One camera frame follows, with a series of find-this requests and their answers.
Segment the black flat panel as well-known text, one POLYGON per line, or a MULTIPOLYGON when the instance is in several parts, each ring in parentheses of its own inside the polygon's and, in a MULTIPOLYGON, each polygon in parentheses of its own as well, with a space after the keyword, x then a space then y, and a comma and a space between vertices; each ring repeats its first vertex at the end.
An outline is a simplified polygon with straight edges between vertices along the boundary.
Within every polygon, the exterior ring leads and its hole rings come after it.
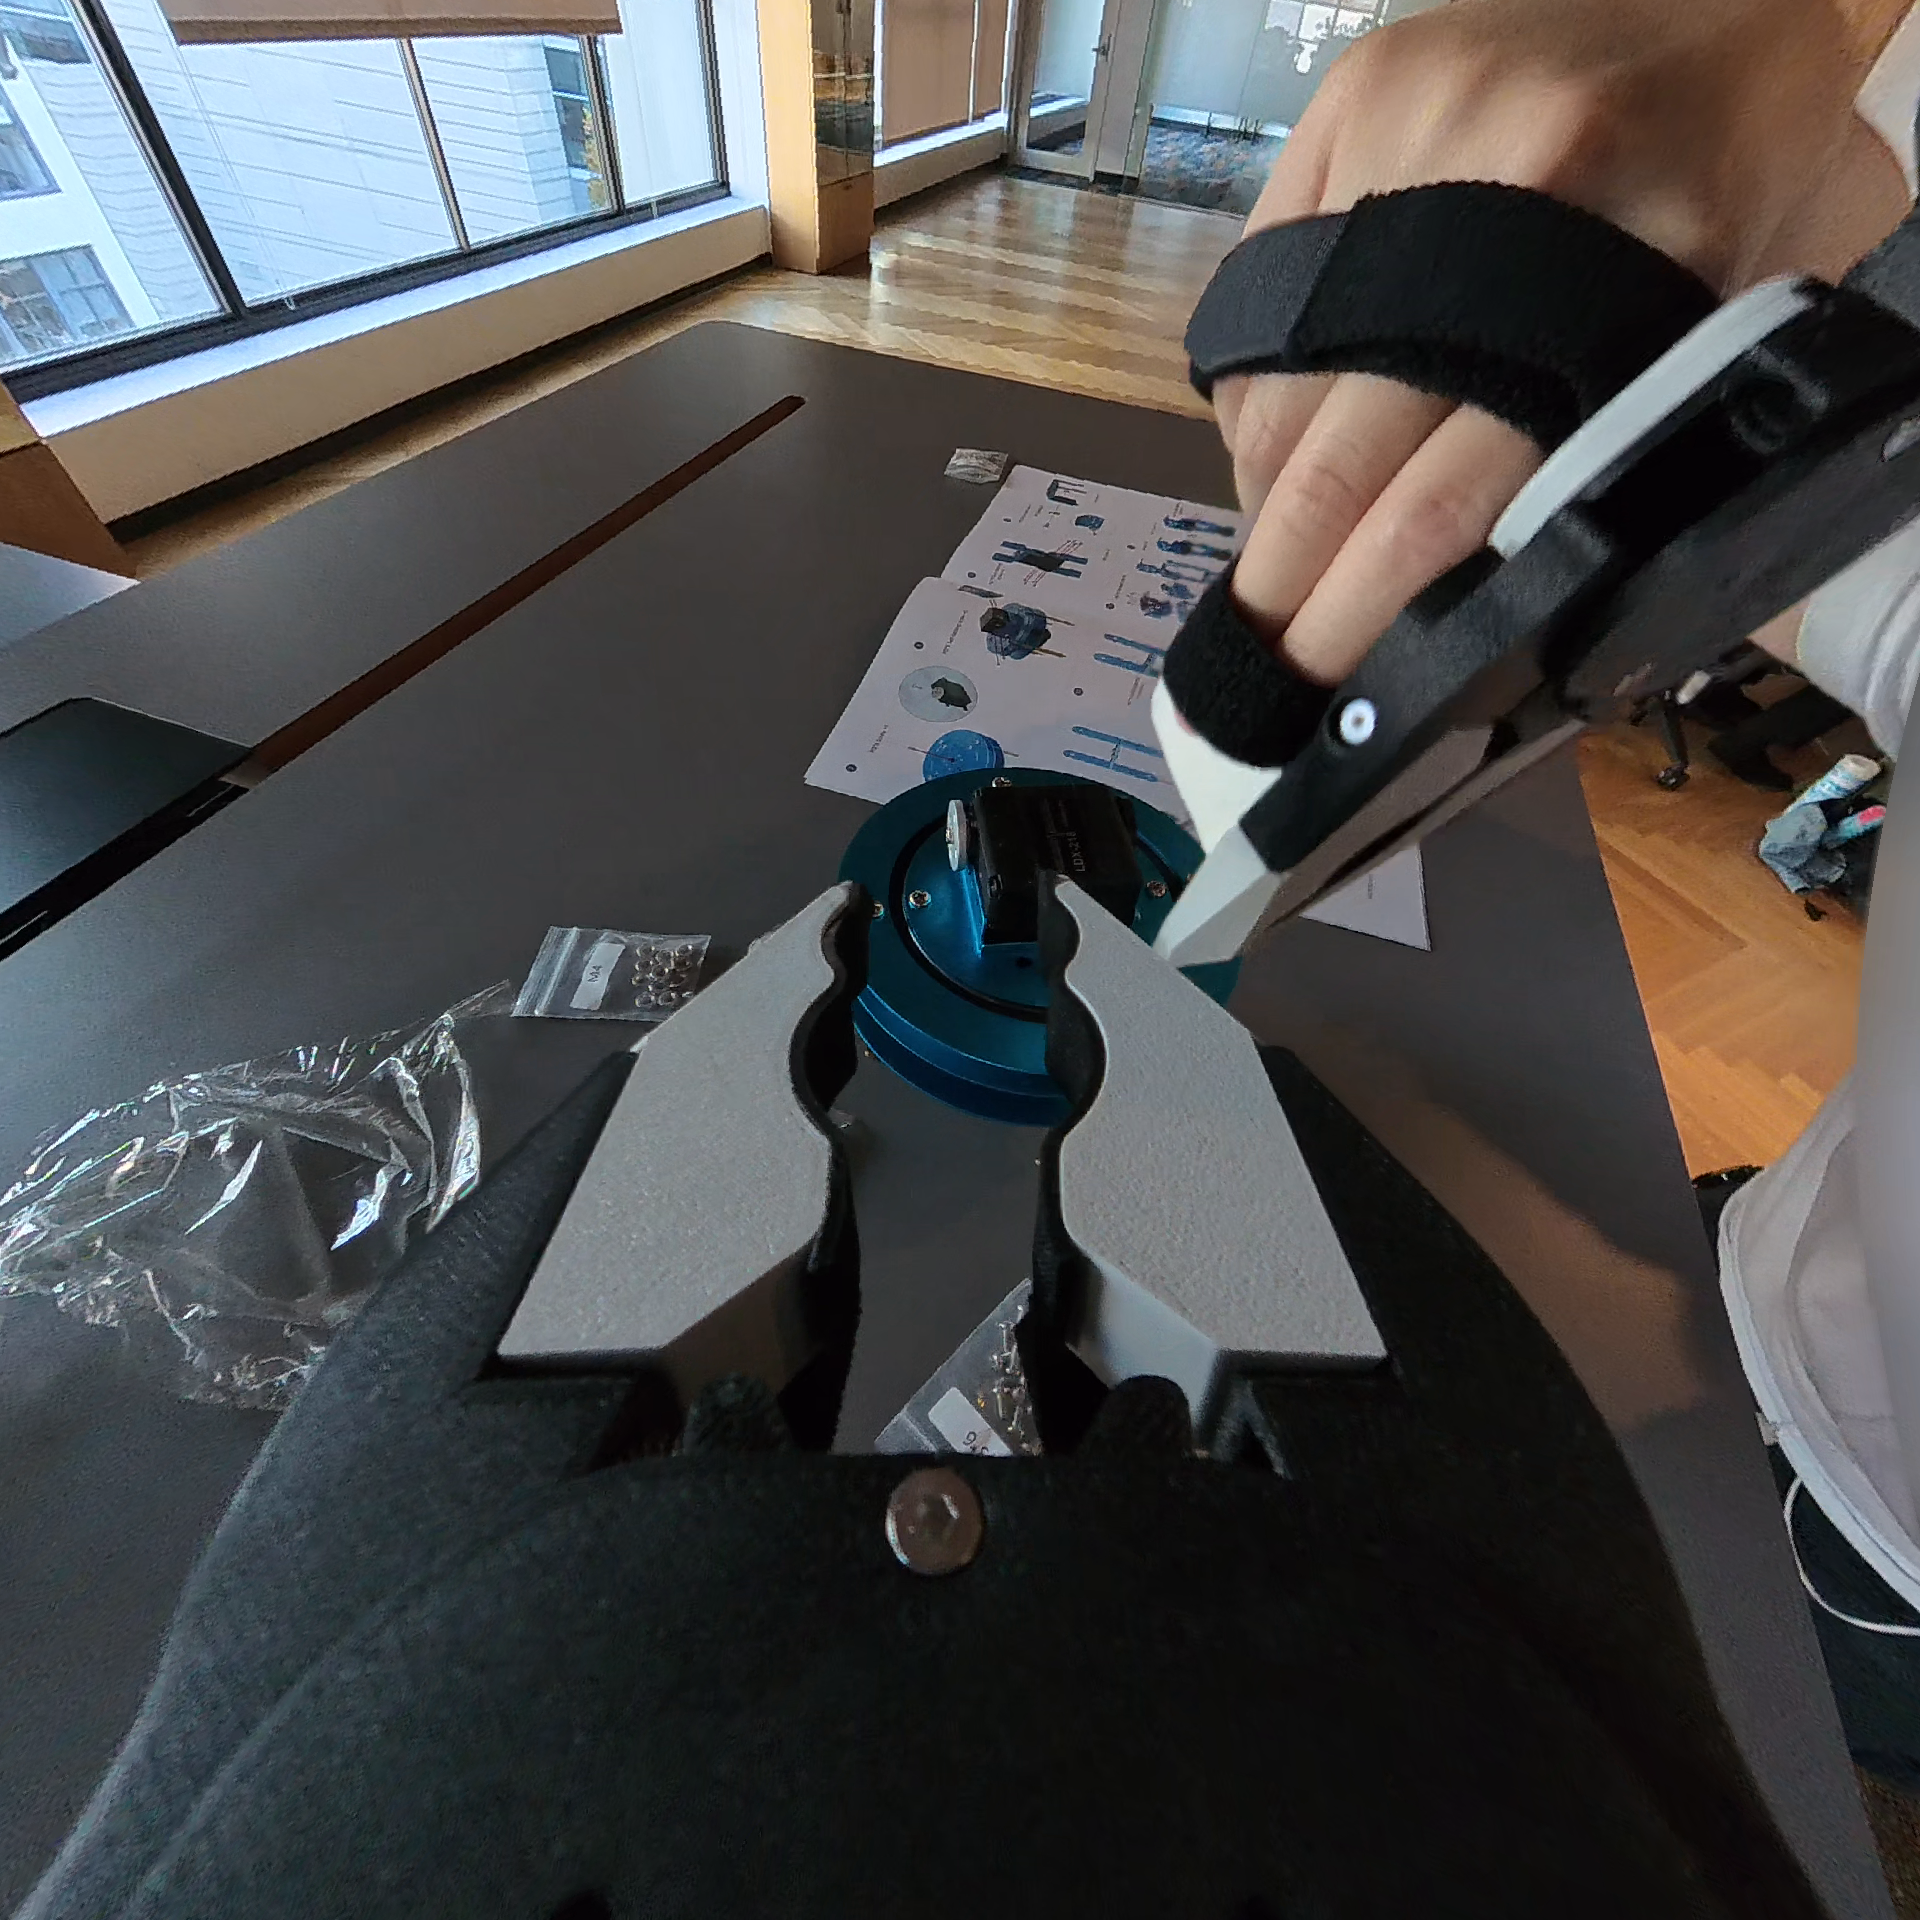
POLYGON ((0 951, 19 951, 238 789, 245 742, 108 701, 0 740, 0 951))

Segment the blue cloth pile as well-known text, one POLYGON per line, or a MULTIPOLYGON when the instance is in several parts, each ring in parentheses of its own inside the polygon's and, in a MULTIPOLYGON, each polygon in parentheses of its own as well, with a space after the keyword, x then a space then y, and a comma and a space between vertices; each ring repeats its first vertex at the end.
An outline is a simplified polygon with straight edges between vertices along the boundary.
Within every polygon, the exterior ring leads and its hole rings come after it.
POLYGON ((1879 754, 1841 754, 1756 838, 1756 861, 1792 899, 1865 899, 1879 831, 1887 819, 1887 771, 1879 754))

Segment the printed instruction sheet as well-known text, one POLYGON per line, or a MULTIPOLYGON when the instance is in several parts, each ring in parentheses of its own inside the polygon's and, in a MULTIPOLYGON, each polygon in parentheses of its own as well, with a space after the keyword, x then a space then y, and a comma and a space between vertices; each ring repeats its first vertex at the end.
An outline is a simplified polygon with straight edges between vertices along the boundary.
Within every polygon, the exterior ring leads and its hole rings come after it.
POLYGON ((1237 511, 1016 469, 895 611, 809 784, 895 800, 947 776, 1104 782, 1191 830, 1149 693, 1237 511))

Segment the beige roller blind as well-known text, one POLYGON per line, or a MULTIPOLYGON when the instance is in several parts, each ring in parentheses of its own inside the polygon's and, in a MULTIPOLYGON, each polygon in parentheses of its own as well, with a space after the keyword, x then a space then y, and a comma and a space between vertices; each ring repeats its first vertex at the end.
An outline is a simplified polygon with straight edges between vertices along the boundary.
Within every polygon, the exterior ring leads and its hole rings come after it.
POLYGON ((615 0, 165 0, 174 43, 621 36, 615 0))

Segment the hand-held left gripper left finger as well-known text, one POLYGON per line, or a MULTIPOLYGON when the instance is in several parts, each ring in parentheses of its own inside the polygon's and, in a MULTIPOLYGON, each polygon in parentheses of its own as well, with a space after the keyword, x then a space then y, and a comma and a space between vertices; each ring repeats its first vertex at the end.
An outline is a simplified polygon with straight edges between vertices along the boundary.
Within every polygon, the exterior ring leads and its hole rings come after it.
POLYGON ((499 1344, 514 1371, 801 1376, 862 1322, 850 1157, 862 885, 637 1043, 499 1344))

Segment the crumpled clear plastic wrap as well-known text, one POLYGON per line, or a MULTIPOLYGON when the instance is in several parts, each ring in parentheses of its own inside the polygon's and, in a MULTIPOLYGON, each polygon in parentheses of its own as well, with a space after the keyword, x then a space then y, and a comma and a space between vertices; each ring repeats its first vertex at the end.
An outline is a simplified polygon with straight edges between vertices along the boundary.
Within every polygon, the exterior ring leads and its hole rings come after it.
POLYGON ((185 1400, 286 1409, 481 1174, 467 1022, 297 1043, 54 1132, 0 1205, 0 1297, 124 1334, 185 1400))

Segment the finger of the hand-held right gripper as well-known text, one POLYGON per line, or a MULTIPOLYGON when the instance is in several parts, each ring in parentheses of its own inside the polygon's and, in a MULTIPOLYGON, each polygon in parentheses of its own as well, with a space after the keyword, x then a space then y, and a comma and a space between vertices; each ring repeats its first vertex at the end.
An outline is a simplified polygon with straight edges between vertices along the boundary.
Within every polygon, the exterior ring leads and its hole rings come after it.
POLYGON ((1202 845, 1202 865, 1191 878, 1170 920, 1154 932, 1154 955, 1168 968, 1227 968, 1237 958, 1264 931, 1299 920, 1306 900, 1271 907, 1286 878, 1266 868, 1258 845, 1249 838, 1240 819, 1289 782, 1271 765, 1240 765, 1198 740, 1180 704, 1149 704, 1154 742, 1180 800, 1191 806, 1191 830, 1202 845))
POLYGON ((1349 891, 1368 891, 1377 865, 1397 865, 1401 856, 1413 856, 1418 845, 1428 845, 1432 831, 1442 831, 1454 819, 1462 819, 1470 806, 1480 806, 1488 795, 1494 795, 1503 784, 1510 784, 1518 776, 1527 776, 1531 765, 1544 765, 1551 754, 1562 754, 1572 740, 1579 740, 1579 719, 1554 719, 1541 725, 1520 725, 1503 754, 1492 754, 1462 784, 1454 784, 1442 800, 1432 800, 1418 825, 1405 825, 1401 831, 1391 831, 1377 849, 1356 856, 1355 868, 1341 868, 1310 907, 1299 907, 1306 920, 1322 920, 1336 899, 1349 891))

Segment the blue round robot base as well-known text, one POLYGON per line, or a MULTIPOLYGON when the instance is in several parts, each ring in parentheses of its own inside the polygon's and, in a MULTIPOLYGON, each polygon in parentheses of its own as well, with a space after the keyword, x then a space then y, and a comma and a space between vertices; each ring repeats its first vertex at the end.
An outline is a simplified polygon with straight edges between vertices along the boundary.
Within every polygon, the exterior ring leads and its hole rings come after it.
MULTIPOLYGON (((887 800, 850 845, 845 879, 869 891, 869 981, 854 1034, 909 1078, 981 1118, 1061 1124, 1069 1094, 1044 1073, 1053 975, 1041 938, 981 951, 972 878, 949 868, 949 800, 981 784, 1092 784, 1075 776, 938 776, 887 800)), ((1142 907, 1131 932, 1149 942, 1198 868, 1198 845, 1168 810, 1138 800, 1142 907)))

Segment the adjacent grey desk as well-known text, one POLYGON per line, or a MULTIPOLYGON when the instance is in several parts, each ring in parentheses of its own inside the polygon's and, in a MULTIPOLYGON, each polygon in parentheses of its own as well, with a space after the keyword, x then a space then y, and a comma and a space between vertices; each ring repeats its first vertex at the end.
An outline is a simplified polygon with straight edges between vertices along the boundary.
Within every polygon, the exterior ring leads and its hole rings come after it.
POLYGON ((45 559, 34 548, 0 548, 0 644, 19 644, 35 637, 59 620, 67 620, 74 611, 91 611, 114 596, 133 588, 133 577, 108 572, 108 569, 85 569, 85 564, 65 564, 65 559, 45 559))

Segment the large window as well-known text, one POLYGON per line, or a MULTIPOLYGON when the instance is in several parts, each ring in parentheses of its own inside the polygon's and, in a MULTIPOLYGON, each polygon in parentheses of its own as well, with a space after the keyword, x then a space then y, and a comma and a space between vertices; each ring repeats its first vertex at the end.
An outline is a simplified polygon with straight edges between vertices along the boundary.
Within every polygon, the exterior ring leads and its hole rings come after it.
POLYGON ((34 399, 730 193, 692 0, 318 43, 190 43, 149 0, 0 14, 0 343, 34 399))

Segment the person's white shirt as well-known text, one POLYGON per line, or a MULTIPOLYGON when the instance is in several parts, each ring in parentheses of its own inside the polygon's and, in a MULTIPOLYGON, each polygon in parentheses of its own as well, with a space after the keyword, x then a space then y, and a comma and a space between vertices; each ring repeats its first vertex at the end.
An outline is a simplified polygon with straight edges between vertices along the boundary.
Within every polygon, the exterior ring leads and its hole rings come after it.
POLYGON ((1920 1601, 1920 530, 1812 588, 1798 670, 1893 754, 1857 1066, 1717 1221, 1717 1285, 1774 1442, 1920 1601))

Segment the office chair base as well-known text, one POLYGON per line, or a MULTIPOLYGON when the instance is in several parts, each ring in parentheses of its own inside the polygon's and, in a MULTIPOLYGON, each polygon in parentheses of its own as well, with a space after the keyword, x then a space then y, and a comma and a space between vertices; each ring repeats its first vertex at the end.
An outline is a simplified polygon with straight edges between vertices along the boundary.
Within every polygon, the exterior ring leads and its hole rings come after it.
POLYGON ((1792 776, 1774 757, 1779 749, 1798 754, 1812 740, 1850 722, 1823 690, 1798 682, 1792 693, 1763 704, 1749 682, 1766 677, 1779 660, 1763 646, 1740 646, 1714 670, 1692 674, 1674 690, 1647 693, 1629 722, 1654 722, 1667 740, 1667 771, 1654 776, 1659 789, 1683 789, 1692 782, 1688 722, 1707 733, 1707 754, 1740 782, 1766 795, 1790 795, 1792 776))

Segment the black servo motor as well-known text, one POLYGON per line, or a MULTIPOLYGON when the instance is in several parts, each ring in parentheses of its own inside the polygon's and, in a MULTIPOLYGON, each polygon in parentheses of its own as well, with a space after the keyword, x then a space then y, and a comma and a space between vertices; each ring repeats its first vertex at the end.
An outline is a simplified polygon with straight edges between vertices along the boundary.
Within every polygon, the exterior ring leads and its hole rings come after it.
POLYGON ((1110 784, 981 784, 949 800, 949 868, 972 878, 981 951, 1041 938, 1041 878, 1075 879, 1138 922, 1138 800, 1110 784))

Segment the person's right hand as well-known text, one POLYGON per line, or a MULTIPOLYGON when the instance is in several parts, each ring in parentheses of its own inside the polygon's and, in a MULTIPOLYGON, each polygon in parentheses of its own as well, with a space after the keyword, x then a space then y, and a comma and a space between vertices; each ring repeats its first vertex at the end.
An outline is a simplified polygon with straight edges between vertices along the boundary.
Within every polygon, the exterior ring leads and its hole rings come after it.
MULTIPOLYGON (((1509 182, 1639 236, 1734 300, 1841 276, 1903 212, 1857 96, 1901 0, 1474 0, 1349 47, 1249 236, 1428 182, 1509 182)), ((1544 450, 1391 379, 1227 379, 1213 422, 1253 514, 1233 601, 1310 682, 1488 548, 1544 450)))

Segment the glass door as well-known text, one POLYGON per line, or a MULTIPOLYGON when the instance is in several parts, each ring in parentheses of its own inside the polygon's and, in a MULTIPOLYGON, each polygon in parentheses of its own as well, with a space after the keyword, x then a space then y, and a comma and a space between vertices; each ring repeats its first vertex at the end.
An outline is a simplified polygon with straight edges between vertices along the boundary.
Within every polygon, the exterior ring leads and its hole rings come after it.
POLYGON ((1124 185, 1154 0, 1021 0, 1010 165, 1124 185))

